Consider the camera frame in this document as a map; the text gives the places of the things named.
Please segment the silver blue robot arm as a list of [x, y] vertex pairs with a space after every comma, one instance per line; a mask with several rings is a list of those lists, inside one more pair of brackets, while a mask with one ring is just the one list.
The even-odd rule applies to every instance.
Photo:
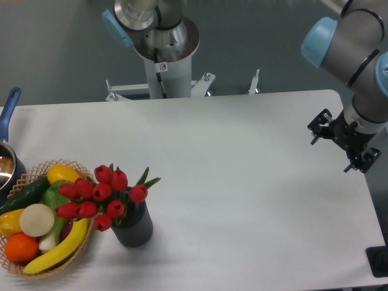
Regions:
[[[323, 110], [308, 128], [314, 139], [341, 147], [350, 169], [366, 173], [381, 154], [369, 142], [387, 125], [387, 53], [377, 47], [387, 38], [387, 2], [347, 1], [340, 15], [340, 21], [320, 19], [304, 38], [301, 54], [354, 96], [337, 118]], [[102, 22], [117, 43], [133, 47], [144, 60], [151, 98], [207, 94], [214, 76], [192, 80], [199, 31], [183, 16], [180, 1], [116, 1], [102, 13]]]

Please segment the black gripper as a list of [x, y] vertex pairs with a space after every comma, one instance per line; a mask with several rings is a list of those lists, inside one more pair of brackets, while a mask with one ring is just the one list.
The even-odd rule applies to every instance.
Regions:
[[373, 134], [358, 132], [359, 124], [356, 121], [347, 123], [342, 111], [336, 119], [332, 119], [332, 114], [328, 109], [323, 109], [308, 124], [307, 128], [312, 132], [313, 139], [310, 142], [314, 145], [320, 138], [333, 139], [334, 142], [346, 151], [350, 164], [344, 169], [359, 170], [367, 173], [373, 163], [380, 157], [381, 151], [370, 147], [367, 143], [373, 138]]

